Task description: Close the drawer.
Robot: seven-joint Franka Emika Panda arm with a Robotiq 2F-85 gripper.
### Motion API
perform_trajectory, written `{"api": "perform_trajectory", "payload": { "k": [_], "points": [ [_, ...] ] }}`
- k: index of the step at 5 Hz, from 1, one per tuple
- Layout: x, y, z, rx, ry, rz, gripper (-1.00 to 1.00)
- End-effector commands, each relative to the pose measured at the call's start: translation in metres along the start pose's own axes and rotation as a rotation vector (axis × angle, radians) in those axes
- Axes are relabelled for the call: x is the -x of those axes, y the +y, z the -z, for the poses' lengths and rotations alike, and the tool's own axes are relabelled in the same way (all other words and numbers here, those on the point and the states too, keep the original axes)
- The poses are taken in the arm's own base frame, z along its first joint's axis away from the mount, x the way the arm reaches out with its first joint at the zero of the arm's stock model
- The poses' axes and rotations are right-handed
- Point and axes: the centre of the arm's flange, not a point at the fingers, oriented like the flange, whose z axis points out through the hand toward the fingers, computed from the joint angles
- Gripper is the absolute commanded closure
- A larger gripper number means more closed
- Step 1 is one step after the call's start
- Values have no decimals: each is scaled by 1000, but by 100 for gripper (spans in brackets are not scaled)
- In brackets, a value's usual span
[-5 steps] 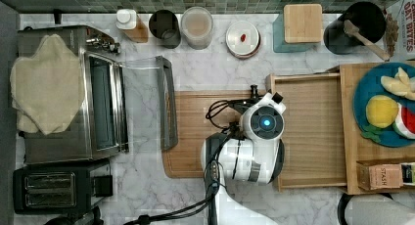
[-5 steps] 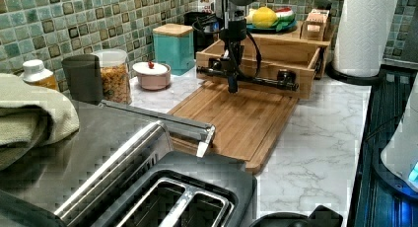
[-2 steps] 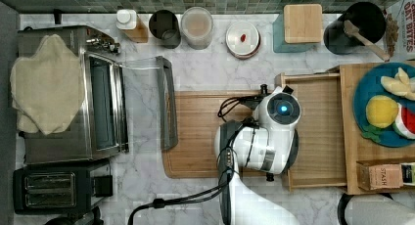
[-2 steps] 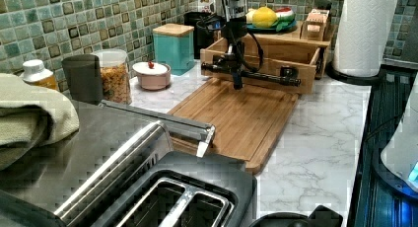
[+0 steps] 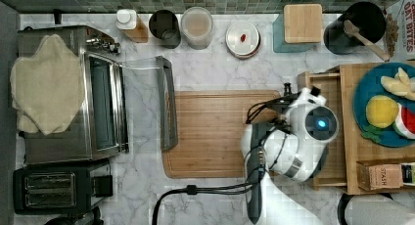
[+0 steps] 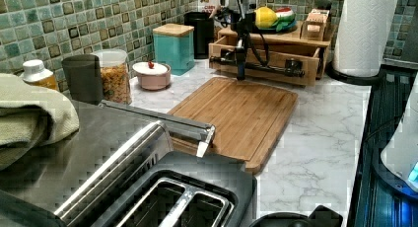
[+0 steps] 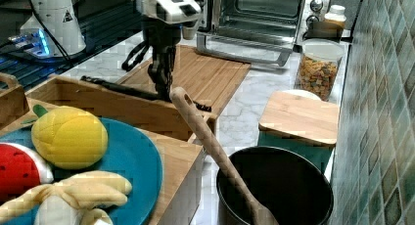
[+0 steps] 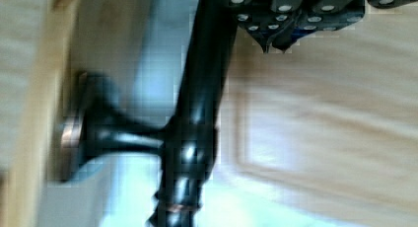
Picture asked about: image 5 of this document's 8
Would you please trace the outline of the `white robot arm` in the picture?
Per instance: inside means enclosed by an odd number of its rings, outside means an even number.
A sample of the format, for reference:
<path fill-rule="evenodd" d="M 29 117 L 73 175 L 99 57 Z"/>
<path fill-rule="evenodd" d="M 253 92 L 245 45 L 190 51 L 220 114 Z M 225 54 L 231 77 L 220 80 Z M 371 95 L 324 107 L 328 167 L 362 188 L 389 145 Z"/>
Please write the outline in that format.
<path fill-rule="evenodd" d="M 316 87 L 277 100 L 280 124 L 252 123 L 241 139 L 248 217 L 253 225 L 322 225 L 311 211 L 284 194 L 273 182 L 276 172 L 297 182 L 312 178 L 324 164 L 327 145 L 340 129 L 336 115 Z"/>

